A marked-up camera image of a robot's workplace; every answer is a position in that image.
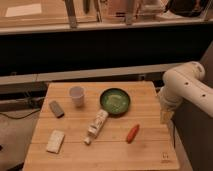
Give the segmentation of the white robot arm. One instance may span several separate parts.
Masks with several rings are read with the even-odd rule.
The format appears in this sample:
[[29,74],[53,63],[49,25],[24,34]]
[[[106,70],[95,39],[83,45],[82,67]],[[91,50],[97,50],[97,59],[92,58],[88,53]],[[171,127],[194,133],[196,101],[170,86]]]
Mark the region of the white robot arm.
[[213,118],[213,88],[202,80],[205,69],[199,62],[187,62],[163,74],[164,86],[158,92],[160,119],[167,124],[184,99],[190,101]]

